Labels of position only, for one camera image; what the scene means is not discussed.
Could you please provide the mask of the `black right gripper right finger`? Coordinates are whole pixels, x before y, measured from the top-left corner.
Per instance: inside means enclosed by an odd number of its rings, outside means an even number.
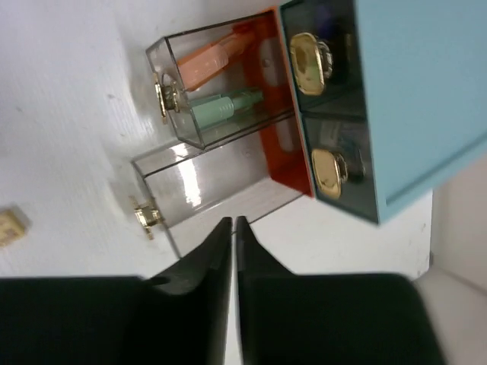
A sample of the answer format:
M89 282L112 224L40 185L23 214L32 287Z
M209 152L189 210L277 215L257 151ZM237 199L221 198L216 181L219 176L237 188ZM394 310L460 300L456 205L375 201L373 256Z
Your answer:
M237 219L245 364L444 364L414 284L391 273L298 275Z

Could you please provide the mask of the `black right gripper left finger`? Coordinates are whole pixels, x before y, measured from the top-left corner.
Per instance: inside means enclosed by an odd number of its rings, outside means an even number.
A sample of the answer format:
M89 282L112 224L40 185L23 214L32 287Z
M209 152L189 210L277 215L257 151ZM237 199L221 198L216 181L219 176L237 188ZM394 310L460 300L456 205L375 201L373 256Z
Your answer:
M222 364L232 220L151 278L4 278L3 364Z

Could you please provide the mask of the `clear drawer gold handle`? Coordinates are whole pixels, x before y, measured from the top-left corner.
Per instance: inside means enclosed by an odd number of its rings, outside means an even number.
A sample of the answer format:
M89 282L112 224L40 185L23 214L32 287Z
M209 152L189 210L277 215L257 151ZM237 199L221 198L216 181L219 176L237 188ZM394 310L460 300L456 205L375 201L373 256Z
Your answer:
M345 119L305 118L310 162L318 190L338 199L344 185L363 183L372 173L368 127Z

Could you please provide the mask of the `small wooden stamp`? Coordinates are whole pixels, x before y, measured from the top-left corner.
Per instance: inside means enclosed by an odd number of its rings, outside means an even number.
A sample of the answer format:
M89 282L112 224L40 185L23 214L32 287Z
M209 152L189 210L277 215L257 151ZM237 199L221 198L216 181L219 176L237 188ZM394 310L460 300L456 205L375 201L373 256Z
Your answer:
M17 205L1 206L1 247L24 238L32 223Z

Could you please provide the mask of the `green highlighter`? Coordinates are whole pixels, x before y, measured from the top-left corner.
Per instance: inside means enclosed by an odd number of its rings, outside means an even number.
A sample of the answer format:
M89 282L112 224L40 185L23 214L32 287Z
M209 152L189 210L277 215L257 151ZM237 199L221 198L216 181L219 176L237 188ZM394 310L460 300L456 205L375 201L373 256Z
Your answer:
M260 89L246 88L194 100L190 106L198 127L206 129L245 113L262 101L263 92Z

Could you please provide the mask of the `orange highlighter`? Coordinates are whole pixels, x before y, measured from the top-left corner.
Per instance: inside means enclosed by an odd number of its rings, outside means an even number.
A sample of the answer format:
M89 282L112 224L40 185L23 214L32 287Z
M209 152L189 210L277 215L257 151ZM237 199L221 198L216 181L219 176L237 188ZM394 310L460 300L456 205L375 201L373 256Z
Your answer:
M254 32L232 32L177 61L183 86L194 91L222 73L253 44Z

